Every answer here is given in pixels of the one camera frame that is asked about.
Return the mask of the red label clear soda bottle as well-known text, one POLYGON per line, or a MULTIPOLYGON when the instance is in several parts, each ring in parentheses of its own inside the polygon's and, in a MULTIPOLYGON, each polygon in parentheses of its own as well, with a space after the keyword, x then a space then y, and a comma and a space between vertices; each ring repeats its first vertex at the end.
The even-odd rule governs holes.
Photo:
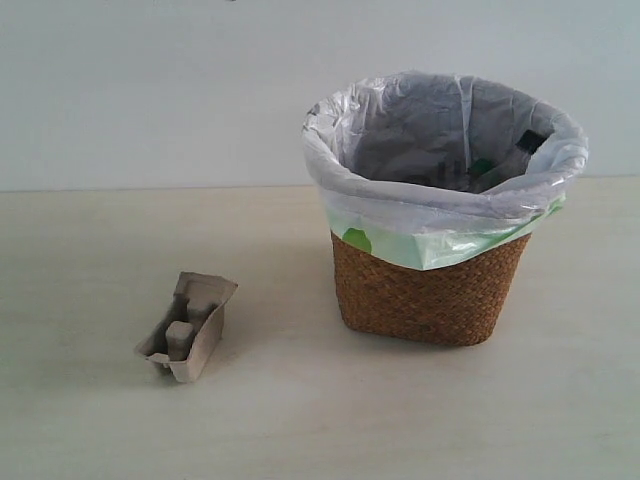
POLYGON ((505 159, 501 160, 494 169, 491 187, 498 186, 511 178, 523 175, 526 172, 532 155, 546 140, 546 136, 531 129, 526 130, 505 159))

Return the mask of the white green plastic bin liner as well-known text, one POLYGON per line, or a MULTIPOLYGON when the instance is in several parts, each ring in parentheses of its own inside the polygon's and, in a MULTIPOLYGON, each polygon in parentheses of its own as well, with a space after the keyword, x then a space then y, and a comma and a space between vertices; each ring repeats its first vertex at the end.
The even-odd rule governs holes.
POLYGON ((330 231, 388 263, 452 266, 531 233, 583 172, 588 140, 562 110, 475 76, 402 72, 318 101, 302 126, 330 231), (531 129, 526 172, 468 191, 479 158, 504 160, 531 129))

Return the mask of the grey cardboard pulp tray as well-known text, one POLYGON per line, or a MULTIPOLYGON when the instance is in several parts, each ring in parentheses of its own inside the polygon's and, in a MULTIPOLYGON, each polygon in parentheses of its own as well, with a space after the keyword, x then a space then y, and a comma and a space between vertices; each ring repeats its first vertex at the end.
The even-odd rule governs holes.
POLYGON ((181 272, 168 309, 136 354, 178 383, 195 382, 222 338, 225 306, 237 288, 222 276, 181 272))

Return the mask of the woven brown waste basket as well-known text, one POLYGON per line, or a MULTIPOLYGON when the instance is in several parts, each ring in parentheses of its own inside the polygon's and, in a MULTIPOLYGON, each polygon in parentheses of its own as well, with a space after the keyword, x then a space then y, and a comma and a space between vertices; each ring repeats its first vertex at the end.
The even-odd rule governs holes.
POLYGON ((478 345, 493 334, 529 239, 525 235, 456 265, 419 271, 332 235, 341 318, 361 333, 442 346, 478 345))

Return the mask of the green label water bottle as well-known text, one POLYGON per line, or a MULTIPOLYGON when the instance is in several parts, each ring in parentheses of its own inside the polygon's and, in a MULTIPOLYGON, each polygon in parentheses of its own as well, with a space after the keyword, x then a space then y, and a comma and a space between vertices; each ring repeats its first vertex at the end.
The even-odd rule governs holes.
POLYGON ((502 182, 499 165, 486 158, 477 159, 468 169, 470 193, 485 192, 502 182))

